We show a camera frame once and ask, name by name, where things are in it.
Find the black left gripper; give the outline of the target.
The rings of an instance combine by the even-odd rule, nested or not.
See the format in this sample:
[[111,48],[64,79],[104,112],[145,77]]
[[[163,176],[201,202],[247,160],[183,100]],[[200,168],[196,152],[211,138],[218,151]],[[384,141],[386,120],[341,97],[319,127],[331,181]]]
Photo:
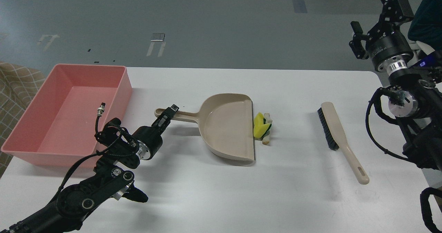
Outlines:
[[176,104],[167,107],[153,122],[151,126],[141,126],[134,133],[133,137],[137,140],[139,150],[137,155],[142,160],[150,160],[158,152],[163,144],[161,134],[167,129],[174,113],[179,111]]

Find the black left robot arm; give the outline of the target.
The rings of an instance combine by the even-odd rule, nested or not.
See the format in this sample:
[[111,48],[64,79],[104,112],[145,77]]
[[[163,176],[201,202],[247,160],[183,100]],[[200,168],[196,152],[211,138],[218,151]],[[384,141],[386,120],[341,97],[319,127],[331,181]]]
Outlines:
[[[108,121],[102,130],[95,130],[95,139],[105,146],[76,161],[68,170],[49,203],[4,233],[64,233],[80,230],[83,222],[110,198],[146,203],[148,196],[136,188],[133,170],[141,160],[150,160],[163,144],[162,133],[179,108],[171,105],[150,126],[142,126],[133,134],[122,127],[119,118]],[[67,181],[86,160],[97,156],[94,175],[78,184]]]

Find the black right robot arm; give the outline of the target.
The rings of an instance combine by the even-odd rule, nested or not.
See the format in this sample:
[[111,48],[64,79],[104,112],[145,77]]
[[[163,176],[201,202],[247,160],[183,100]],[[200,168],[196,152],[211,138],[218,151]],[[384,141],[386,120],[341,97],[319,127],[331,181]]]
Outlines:
[[[371,60],[377,72],[386,72],[389,86],[378,88],[366,111],[366,130],[385,154],[415,164],[421,169],[441,171],[442,103],[436,85],[441,82],[441,50],[433,50],[408,65],[413,50],[400,26],[412,21],[408,0],[380,0],[382,12],[367,33],[352,21],[353,38],[349,47],[357,59]],[[398,125],[406,140],[403,155],[382,147],[369,127],[371,107],[386,122]]]

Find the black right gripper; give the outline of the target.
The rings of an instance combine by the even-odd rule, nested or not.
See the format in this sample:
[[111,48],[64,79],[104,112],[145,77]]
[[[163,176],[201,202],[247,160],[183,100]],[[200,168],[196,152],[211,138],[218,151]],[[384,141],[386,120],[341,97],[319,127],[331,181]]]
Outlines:
[[413,52],[400,27],[414,18],[409,0],[380,0],[382,11],[378,22],[364,34],[360,22],[351,21],[353,38],[349,42],[357,59],[370,58],[375,71],[393,73],[407,68]]

